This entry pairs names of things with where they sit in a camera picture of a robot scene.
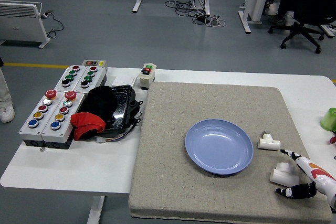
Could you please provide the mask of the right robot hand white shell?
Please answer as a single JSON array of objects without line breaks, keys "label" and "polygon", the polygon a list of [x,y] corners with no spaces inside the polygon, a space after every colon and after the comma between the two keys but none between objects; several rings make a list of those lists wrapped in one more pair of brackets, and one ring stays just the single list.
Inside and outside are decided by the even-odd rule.
[{"label": "right robot hand white shell", "polygon": [[276,193],[289,199],[306,199],[314,197],[317,192],[324,194],[330,207],[335,208],[335,178],[320,166],[306,157],[290,150],[280,149],[280,152],[290,156],[300,170],[311,179],[311,183],[294,185],[276,189]]}]

